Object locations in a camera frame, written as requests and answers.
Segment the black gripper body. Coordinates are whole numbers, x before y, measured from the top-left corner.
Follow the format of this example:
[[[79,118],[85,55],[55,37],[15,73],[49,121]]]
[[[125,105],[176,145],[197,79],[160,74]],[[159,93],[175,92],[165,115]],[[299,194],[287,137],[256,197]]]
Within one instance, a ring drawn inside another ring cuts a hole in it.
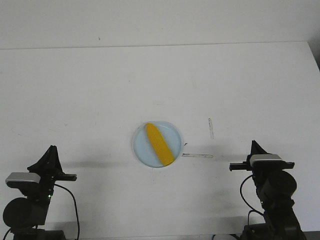
[[[29,166],[27,170],[40,176],[39,194],[42,198],[47,197],[48,200],[53,196],[56,181],[75,182],[77,180],[76,174],[64,173],[61,167],[39,168]]]
[[[293,169],[294,162],[287,162],[282,159],[280,162],[257,162],[253,167],[250,165],[250,158],[252,155],[247,156],[247,160],[240,163],[231,163],[229,165],[230,171],[245,170],[245,171],[268,171],[268,170],[284,170]]]

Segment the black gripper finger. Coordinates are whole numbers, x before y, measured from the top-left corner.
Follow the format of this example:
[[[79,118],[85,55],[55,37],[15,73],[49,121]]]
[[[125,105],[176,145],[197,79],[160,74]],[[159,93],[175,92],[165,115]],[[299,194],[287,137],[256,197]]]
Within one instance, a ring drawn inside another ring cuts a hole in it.
[[[255,141],[255,140],[252,140],[252,141],[251,141],[250,154],[251,154],[251,155],[255,155],[255,154],[256,154],[256,141]]]
[[[255,141],[254,142],[254,154],[255,155],[265,155],[267,152]]]
[[[44,155],[27,170],[31,173],[43,173],[54,169],[56,166],[56,147],[51,145]]]
[[[56,146],[53,147],[53,155],[54,155],[54,161],[55,161],[55,168],[59,173],[63,174],[64,172],[60,163],[58,148]]]

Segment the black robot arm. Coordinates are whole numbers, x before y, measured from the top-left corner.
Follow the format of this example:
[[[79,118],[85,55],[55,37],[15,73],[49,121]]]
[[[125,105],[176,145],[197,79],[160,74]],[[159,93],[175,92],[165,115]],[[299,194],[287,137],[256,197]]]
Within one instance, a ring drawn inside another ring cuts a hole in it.
[[[284,161],[279,155],[265,151],[255,140],[250,154],[241,163],[231,163],[230,171],[245,170],[252,174],[256,195],[261,203],[264,222],[244,226],[241,240],[304,240],[306,235],[293,211],[292,199],[297,189],[295,178],[287,171],[294,162]]]
[[[46,222],[54,187],[67,191],[73,200],[77,233],[80,237],[80,221],[77,202],[74,194],[57,181],[74,182],[77,175],[63,172],[59,160],[58,149],[51,145],[44,155],[33,165],[27,167],[27,172],[12,172],[5,179],[9,188],[18,189],[22,197],[11,200],[3,210],[2,219],[14,240],[65,240],[63,230],[45,230],[39,228]]]

